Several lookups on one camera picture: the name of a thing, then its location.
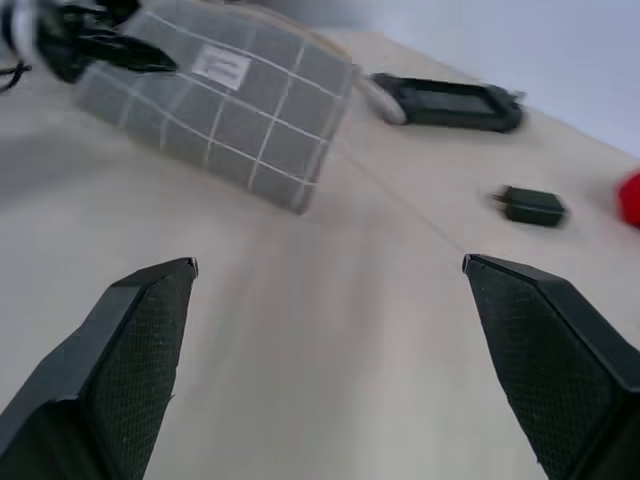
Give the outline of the black handheld game controller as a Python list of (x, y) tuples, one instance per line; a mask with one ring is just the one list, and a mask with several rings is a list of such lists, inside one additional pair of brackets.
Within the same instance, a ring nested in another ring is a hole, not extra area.
[(510, 133), (524, 119), (518, 96), (499, 86), (465, 84), (388, 73), (370, 75), (364, 92), (384, 121)]

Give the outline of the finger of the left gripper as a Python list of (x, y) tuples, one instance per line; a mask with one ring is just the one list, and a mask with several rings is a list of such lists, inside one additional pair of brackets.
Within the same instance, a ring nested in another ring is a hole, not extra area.
[(178, 69), (177, 63), (157, 46), (110, 30), (80, 33), (79, 51), (95, 60), (138, 73), (169, 73)]
[(140, 8), (141, 0), (97, 0), (113, 23), (124, 23)]

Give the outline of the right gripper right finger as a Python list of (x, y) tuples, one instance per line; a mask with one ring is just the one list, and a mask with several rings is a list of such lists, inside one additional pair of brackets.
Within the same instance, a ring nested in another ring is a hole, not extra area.
[(640, 480), (640, 351), (566, 279), (480, 254), (462, 270), (548, 480)]

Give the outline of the red cloth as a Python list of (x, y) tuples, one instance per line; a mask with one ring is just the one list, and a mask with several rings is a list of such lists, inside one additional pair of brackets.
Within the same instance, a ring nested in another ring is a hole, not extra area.
[(640, 170), (627, 175), (617, 186), (616, 203), (621, 220), (640, 229)]

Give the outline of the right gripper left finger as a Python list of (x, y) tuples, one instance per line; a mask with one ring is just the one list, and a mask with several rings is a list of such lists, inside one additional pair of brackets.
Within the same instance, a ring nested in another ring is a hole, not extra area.
[(0, 413), (0, 480), (143, 480), (197, 276), (178, 258), (104, 291)]

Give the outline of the black power adapter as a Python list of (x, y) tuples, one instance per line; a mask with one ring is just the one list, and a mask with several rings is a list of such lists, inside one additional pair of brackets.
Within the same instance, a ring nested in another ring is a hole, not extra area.
[(516, 223), (558, 228), (569, 216), (561, 199), (550, 192), (505, 186), (492, 198), (503, 217)]

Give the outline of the grey checked pouch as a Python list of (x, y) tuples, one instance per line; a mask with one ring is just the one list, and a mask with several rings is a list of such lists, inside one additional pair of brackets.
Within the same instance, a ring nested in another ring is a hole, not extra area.
[(256, 5), (165, 0), (124, 32), (159, 47), (176, 71), (95, 63), (76, 86), (78, 106), (297, 214), (309, 208), (351, 92), (374, 88), (340, 46)]

